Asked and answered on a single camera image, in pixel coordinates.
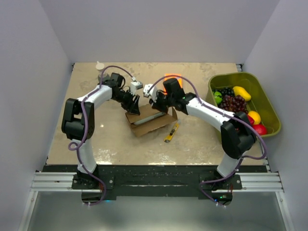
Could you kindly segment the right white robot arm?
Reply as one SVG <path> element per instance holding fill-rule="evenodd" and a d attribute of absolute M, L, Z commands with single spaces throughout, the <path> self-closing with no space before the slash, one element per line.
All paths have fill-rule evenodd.
<path fill-rule="evenodd" d="M 176 78 L 164 81 L 163 85 L 165 93 L 158 90 L 154 84 L 144 87 L 143 95 L 149 98 L 153 109 L 166 112 L 173 107 L 209 123 L 220 132 L 224 156 L 216 169 L 214 183 L 218 188 L 226 189 L 231 184 L 231 176 L 238 168 L 242 156 L 257 140 L 251 130 L 248 116 L 244 112 L 234 114 L 214 107 L 199 99 L 195 93 L 185 93 Z"/>

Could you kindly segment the brown cardboard express box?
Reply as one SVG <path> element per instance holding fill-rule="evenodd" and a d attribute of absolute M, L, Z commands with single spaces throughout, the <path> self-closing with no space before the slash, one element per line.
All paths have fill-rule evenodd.
<path fill-rule="evenodd" d="M 143 136 L 178 120 L 174 108 L 171 108 L 171 113 L 164 113 L 153 109 L 150 104 L 147 104 L 139 107 L 139 111 L 140 115 L 125 113 L 129 127 L 136 137 Z"/>

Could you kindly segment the yellow utility knife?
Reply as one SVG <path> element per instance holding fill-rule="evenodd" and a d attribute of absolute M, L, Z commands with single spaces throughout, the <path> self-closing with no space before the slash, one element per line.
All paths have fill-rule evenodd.
<path fill-rule="evenodd" d="M 174 124 L 174 126 L 173 126 L 172 130 L 169 132 L 169 134 L 164 138 L 164 142 L 165 142 L 165 143 L 169 143 L 169 142 L 173 139 L 173 137 L 174 137 L 176 131 L 178 130 L 180 124 L 181 124 L 181 120 L 179 119 L 179 120 Z"/>

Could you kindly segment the pale green oblong case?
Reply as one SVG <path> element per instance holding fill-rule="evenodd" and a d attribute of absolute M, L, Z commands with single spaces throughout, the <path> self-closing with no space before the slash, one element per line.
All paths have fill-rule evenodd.
<path fill-rule="evenodd" d="M 162 117 L 162 116 L 164 116 L 164 115 L 165 115 L 165 113 L 159 112 L 159 113 L 156 113 L 156 114 L 154 114 L 154 115 L 150 115 L 150 116 L 148 116 L 148 117 L 146 117 L 146 118 L 143 118 L 143 119 L 141 119 L 141 120 L 138 120 L 138 121 L 134 122 L 133 124 L 136 125 L 136 126 L 138 126 L 138 125 L 147 123 L 148 121 L 151 121 L 151 120 L 154 120 L 154 119 L 156 119 L 156 118 Z"/>

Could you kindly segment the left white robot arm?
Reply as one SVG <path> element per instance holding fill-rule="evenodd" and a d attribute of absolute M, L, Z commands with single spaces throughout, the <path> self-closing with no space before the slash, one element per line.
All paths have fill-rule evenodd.
<path fill-rule="evenodd" d="M 77 153 L 78 173 L 84 175 L 82 182 L 89 189 L 96 188 L 100 183 L 100 177 L 95 174 L 97 163 L 91 144 L 95 131 L 95 110 L 104 102 L 114 100 L 128 113 L 140 114 L 140 96 L 136 91 L 143 88 L 143 83 L 133 77 L 127 90 L 124 89 L 125 83 L 122 75 L 112 73 L 100 77 L 100 82 L 89 93 L 65 102 L 61 130 L 70 140 L 68 149 Z"/>

